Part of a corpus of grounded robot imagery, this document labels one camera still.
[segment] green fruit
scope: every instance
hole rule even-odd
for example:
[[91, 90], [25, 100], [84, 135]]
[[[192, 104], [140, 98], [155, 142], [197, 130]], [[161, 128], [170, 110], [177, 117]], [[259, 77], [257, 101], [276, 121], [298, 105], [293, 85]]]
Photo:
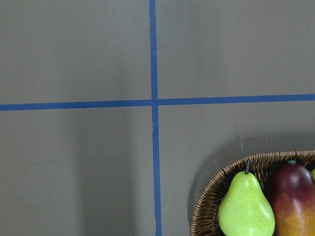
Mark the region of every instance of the green fruit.
[[311, 171], [311, 174], [313, 176], [313, 179], [315, 179], [315, 169]]
[[271, 236], [275, 217], [256, 177], [239, 172], [218, 210], [219, 225], [226, 236]]

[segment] fruit stem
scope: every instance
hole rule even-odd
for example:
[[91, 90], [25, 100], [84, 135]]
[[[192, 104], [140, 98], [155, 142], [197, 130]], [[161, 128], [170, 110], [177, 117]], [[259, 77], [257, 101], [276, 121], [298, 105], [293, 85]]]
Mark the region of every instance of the fruit stem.
[[252, 160], [250, 160], [250, 159], [247, 160], [247, 165], [246, 165], [246, 169], [245, 169], [246, 175], [248, 175], [248, 173], [250, 172], [251, 162], [252, 162]]
[[287, 163], [289, 163], [289, 164], [295, 164], [295, 160], [288, 160]]

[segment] pear stem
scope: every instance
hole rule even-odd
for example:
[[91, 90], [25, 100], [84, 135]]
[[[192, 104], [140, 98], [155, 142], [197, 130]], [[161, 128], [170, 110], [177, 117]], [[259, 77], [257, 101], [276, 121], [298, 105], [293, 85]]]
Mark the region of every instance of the pear stem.
[[248, 175], [248, 173], [250, 172], [251, 162], [252, 162], [252, 160], [250, 160], [250, 159], [247, 160], [247, 165], [246, 165], [246, 169], [245, 169], [246, 175]]

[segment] blue tape line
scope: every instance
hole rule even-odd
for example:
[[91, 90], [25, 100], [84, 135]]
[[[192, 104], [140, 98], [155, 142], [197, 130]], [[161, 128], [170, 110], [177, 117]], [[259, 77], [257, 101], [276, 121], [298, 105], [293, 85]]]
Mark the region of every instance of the blue tape line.
[[251, 102], [293, 102], [293, 101], [315, 101], [315, 94], [167, 98], [167, 99], [156, 99], [156, 100], [147, 99], [147, 100], [120, 100], [120, 101], [2, 104], [2, 105], [0, 105], [0, 111], [53, 110], [53, 109], [106, 108], [106, 107], [172, 106], [172, 105], [193, 105], [193, 104], [199, 105], [199, 104], [251, 103]]
[[153, 123], [153, 180], [154, 180], [154, 209], [156, 218], [156, 236], [162, 235], [161, 219], [161, 188], [159, 169], [159, 127], [158, 127], [158, 106], [152, 106]]
[[154, 212], [156, 218], [156, 236], [162, 235], [161, 187], [159, 169], [159, 133], [158, 133], [158, 60], [157, 60], [157, 23], [156, 1], [149, 1], [150, 12], [150, 55], [151, 55], [151, 97], [153, 123], [153, 180]]
[[190, 105], [190, 104], [223, 104], [251, 102], [289, 102], [314, 101], [315, 94], [263, 95], [263, 96], [232, 96], [232, 97], [198, 97], [159, 99], [159, 106]]
[[151, 96], [158, 98], [158, 60], [157, 60], [157, 23], [156, 1], [149, 1], [150, 12], [150, 54], [151, 54]]
[[104, 107], [142, 107], [142, 106], [151, 106], [151, 105], [152, 105], [151, 100], [3, 104], [3, 105], [0, 105], [0, 111], [54, 110], [54, 109], [104, 108]]

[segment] fake fruit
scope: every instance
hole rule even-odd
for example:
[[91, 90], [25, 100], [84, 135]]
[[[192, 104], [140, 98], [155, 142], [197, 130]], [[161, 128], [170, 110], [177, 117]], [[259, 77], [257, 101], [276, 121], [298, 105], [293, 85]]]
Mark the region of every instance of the fake fruit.
[[315, 182], [293, 160], [271, 173], [266, 196], [275, 214], [277, 236], [315, 235]]
[[311, 174], [313, 176], [313, 179], [315, 179], [315, 169], [311, 171]]
[[218, 210], [219, 225], [226, 236], [271, 236], [275, 219], [256, 177], [237, 173]]

